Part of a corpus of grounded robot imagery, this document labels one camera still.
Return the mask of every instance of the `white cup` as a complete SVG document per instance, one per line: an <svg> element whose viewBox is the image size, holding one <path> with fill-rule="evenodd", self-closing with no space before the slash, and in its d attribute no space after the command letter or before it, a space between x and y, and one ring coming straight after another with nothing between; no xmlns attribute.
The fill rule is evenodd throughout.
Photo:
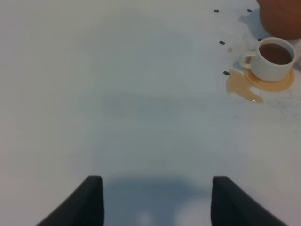
<svg viewBox="0 0 301 226"><path fill-rule="evenodd" d="M266 44L277 44L284 47L291 54L292 61L285 65L278 65L266 60L259 51L259 48ZM247 57L251 57L250 63L246 63ZM244 53L239 63L241 67L250 69L257 78L263 81L275 82L285 78L296 60L296 51L289 42L279 38L266 38L259 43L256 51Z"/></svg>

